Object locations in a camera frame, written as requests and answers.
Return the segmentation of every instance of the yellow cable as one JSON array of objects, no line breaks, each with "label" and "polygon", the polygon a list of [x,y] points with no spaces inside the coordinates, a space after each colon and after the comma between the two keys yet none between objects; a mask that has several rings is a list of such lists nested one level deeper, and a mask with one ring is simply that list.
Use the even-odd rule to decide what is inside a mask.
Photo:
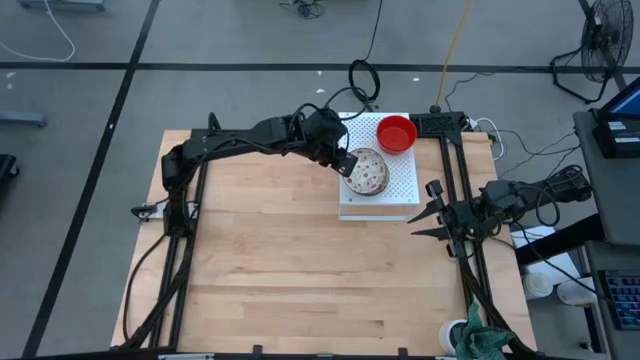
[{"label": "yellow cable", "polygon": [[449,52],[447,53],[447,58],[444,60],[444,67],[442,68],[442,77],[440,78],[440,89],[438,89],[436,105],[440,104],[440,97],[442,96],[442,90],[444,89],[444,83],[447,78],[447,67],[449,66],[449,60],[451,60],[451,55],[453,55],[453,48],[456,47],[456,43],[458,42],[458,38],[460,37],[460,32],[462,31],[462,25],[464,25],[464,21],[467,19],[467,15],[469,15],[469,10],[471,10],[471,0],[467,0],[467,5],[465,5],[464,7],[464,14],[462,14],[462,18],[460,19],[460,23],[458,24],[458,28],[456,29],[456,34],[453,36],[453,40],[451,40],[451,44],[449,45]]}]

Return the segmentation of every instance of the white cable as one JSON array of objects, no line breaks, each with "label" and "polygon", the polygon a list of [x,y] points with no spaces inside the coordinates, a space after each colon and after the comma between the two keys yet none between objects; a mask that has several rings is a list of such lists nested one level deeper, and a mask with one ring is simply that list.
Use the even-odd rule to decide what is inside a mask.
[{"label": "white cable", "polygon": [[504,155],[504,145],[502,144],[502,137],[500,136],[500,132],[498,131],[498,128],[496,127],[496,124],[493,123],[493,121],[491,121],[491,119],[489,118],[480,118],[480,119],[471,119],[469,118],[469,124],[471,124],[472,128],[475,128],[476,126],[478,126],[478,123],[480,121],[486,121],[489,124],[491,124],[491,127],[493,127],[493,130],[495,130],[496,132],[496,136],[498,137],[498,144],[500,144],[500,155],[498,155],[497,157],[493,158],[493,161],[496,161],[498,159],[500,159],[502,157],[502,155]]},{"label": "white cable", "polygon": [[10,53],[12,53],[14,55],[26,58],[26,59],[41,60],[41,61],[57,61],[57,62],[69,61],[69,59],[71,59],[73,57],[73,55],[75,55],[76,47],[75,47],[75,45],[73,45],[73,41],[71,41],[71,39],[69,39],[69,36],[67,36],[67,33],[65,33],[64,30],[62,30],[62,27],[60,26],[60,24],[58,24],[58,22],[56,21],[56,18],[53,17],[53,11],[51,11],[51,8],[49,7],[49,0],[44,0],[44,4],[47,7],[47,14],[49,14],[49,17],[51,18],[53,23],[56,25],[58,30],[60,30],[60,33],[62,33],[62,36],[64,36],[64,38],[67,39],[67,42],[69,42],[69,45],[71,45],[71,54],[69,54],[69,56],[67,56],[64,59],[37,57],[37,56],[31,56],[31,55],[22,54],[22,53],[19,53],[17,51],[11,50],[7,45],[3,44],[1,41],[0,41],[0,46],[2,46],[8,52],[10,52]]}]

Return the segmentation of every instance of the white plastic box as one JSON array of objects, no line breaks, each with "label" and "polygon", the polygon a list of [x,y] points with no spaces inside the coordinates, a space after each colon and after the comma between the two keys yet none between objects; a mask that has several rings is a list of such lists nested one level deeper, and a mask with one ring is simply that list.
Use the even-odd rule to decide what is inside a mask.
[{"label": "white plastic box", "polygon": [[[340,113],[340,117],[355,113]],[[349,151],[358,148],[370,148],[384,158],[389,167],[389,184],[380,194],[363,196],[347,187],[342,177],[340,181],[340,220],[351,221],[407,221],[420,205],[420,190],[416,173],[416,161],[413,147],[400,155],[389,155],[378,145],[376,129],[382,119],[391,115],[404,116],[407,113],[364,113],[359,117],[345,121],[349,129]],[[346,135],[340,140],[346,146]]]}]

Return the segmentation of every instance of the white pegboard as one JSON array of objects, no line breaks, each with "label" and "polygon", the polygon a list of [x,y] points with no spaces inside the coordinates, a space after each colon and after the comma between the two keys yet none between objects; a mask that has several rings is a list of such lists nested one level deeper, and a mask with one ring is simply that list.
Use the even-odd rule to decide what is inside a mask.
[{"label": "white pegboard", "polygon": [[[340,113],[341,118],[355,115],[355,113]],[[390,179],[387,188],[375,196],[363,196],[347,187],[340,178],[341,205],[419,205],[420,191],[416,174],[416,161],[413,147],[400,155],[385,153],[378,144],[376,130],[382,119],[391,115],[409,118],[408,113],[364,113],[353,120],[344,121],[349,129],[349,151],[357,148],[370,148],[384,158],[389,167]],[[340,146],[347,145],[346,135],[340,140]]]}]

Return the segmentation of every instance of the green cloth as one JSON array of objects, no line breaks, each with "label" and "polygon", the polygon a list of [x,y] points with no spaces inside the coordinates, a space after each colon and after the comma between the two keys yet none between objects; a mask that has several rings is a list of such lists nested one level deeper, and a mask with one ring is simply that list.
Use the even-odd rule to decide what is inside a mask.
[{"label": "green cloth", "polygon": [[467,326],[462,330],[462,337],[456,345],[456,356],[459,360],[504,360],[500,349],[515,337],[516,334],[512,331],[482,326],[478,304],[473,303],[469,307]]}]

